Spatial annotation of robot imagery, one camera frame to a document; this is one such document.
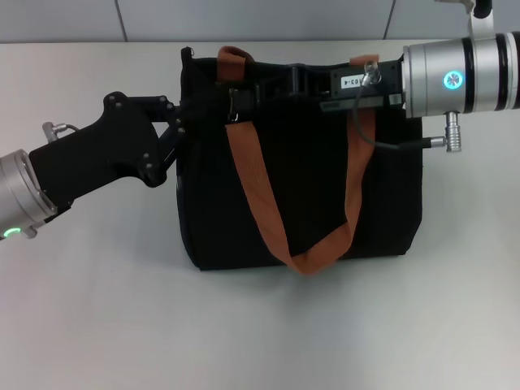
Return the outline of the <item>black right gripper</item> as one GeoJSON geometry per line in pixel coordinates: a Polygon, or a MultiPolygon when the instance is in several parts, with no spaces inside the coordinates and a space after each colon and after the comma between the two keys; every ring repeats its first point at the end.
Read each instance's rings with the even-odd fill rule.
{"type": "Polygon", "coordinates": [[[363,60],[331,66],[291,66],[292,81],[287,76],[271,77],[240,85],[235,95],[251,100],[276,100],[290,97],[294,106],[318,108],[323,112],[350,111],[359,108],[402,106],[402,61],[378,64],[379,80],[362,87],[365,75],[363,60]]]}

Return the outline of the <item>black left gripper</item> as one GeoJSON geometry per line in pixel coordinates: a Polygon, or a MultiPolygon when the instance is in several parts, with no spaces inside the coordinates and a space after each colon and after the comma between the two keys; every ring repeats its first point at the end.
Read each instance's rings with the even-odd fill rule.
{"type": "Polygon", "coordinates": [[[195,110],[165,96],[127,97],[113,92],[93,124],[29,153],[44,194],[60,207],[124,177],[155,188],[176,161],[195,110]],[[166,123],[158,135],[155,124],[166,123]]]}

